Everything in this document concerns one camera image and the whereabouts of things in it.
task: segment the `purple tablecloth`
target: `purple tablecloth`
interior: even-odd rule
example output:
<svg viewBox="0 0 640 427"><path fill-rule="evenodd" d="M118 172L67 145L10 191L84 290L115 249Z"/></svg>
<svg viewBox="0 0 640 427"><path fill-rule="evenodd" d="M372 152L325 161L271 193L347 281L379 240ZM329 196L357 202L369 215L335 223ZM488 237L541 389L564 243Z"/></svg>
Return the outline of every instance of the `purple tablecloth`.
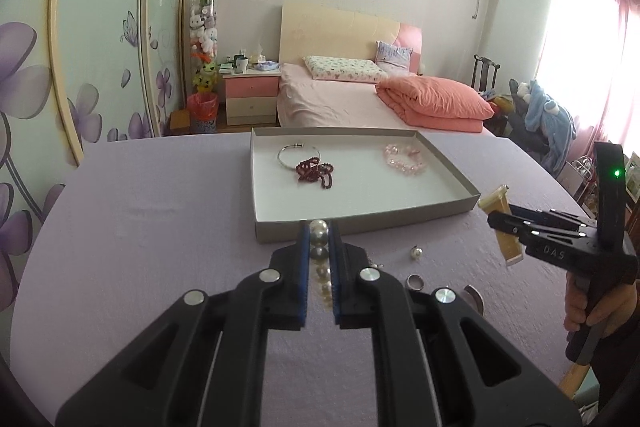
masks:
<svg viewBox="0 0 640 427"><path fill-rule="evenodd" d="M580 213L539 165L506 139L427 136L482 192ZM11 337L11 369L53 420L63 402L182 293L227 291L278 245L254 236L250 135L106 143L92 148L37 238ZM564 274L527 258L505 268L486 216L471 212L348 237L425 291L475 285L486 318L558 382L570 363L562 329ZM413 245L424 249L410 259ZM270 333L262 425L376 425L370 335L340 331L310 291L302 332Z"/></svg>

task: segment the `mug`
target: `mug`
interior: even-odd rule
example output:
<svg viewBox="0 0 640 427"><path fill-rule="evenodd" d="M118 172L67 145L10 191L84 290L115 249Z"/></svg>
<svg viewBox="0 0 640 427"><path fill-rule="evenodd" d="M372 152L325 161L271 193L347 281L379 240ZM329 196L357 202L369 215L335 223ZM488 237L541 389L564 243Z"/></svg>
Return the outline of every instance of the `mug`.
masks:
<svg viewBox="0 0 640 427"><path fill-rule="evenodd" d="M238 58L236 65L236 73L246 73L246 68L249 65L249 59L246 57Z"/></svg>

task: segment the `black sleeve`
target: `black sleeve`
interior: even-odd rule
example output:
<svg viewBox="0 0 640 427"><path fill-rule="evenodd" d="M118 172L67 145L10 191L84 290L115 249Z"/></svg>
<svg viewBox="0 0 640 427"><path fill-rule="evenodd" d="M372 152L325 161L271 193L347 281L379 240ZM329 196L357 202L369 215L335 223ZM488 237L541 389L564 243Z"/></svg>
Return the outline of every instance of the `black sleeve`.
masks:
<svg viewBox="0 0 640 427"><path fill-rule="evenodd" d="M600 410L616 393L640 355L640 305L615 333L598 343L591 367L600 382Z"/></svg>

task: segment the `pink crystal bracelet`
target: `pink crystal bracelet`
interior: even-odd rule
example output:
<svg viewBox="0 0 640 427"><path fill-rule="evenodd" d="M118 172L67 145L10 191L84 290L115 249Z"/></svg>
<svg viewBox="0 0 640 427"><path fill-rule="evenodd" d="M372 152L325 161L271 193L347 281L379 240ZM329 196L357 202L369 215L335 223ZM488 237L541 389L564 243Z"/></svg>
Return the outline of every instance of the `pink crystal bracelet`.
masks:
<svg viewBox="0 0 640 427"><path fill-rule="evenodd" d="M404 172L404 174L419 174L424 171L425 165L422 162L422 154L410 145L406 147L398 147L398 145L389 144L385 147L383 155L387 165ZM399 160L399 155L407 156L407 158L412 160L414 164L410 165Z"/></svg>

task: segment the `human hand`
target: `human hand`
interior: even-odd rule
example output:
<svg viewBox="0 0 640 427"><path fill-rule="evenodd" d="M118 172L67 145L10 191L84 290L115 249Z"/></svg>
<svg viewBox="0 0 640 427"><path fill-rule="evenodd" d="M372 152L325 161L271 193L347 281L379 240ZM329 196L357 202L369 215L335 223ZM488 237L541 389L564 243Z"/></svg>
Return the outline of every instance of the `human hand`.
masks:
<svg viewBox="0 0 640 427"><path fill-rule="evenodd" d="M638 289L635 284L621 284L607 293L586 316L587 295L575 285L573 274L566 274L566 293L564 295L564 329L578 331L586 323L593 326L609 319L603 337L608 337L626 323L638 306Z"/></svg>

